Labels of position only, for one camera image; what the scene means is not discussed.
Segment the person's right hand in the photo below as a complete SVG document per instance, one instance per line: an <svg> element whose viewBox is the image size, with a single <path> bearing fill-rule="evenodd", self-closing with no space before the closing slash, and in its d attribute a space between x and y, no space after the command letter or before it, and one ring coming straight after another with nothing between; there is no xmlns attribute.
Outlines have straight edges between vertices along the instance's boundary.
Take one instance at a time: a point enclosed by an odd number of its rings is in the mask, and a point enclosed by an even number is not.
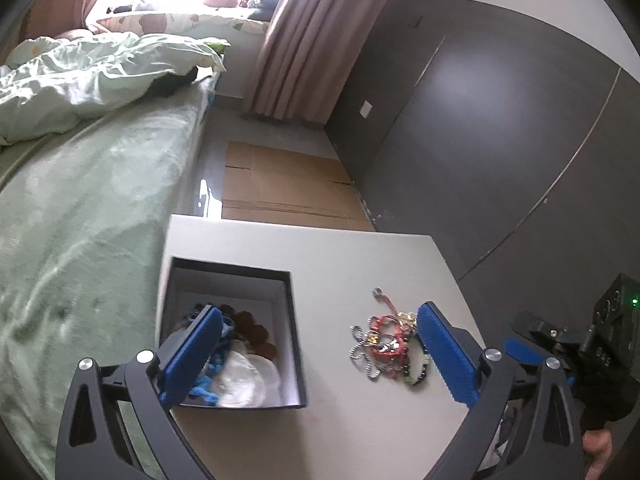
<svg viewBox="0 0 640 480"><path fill-rule="evenodd" d="M582 436L582 448L590 458L586 480L599 480L613 452L613 438L608 429L587 430Z"/></svg>

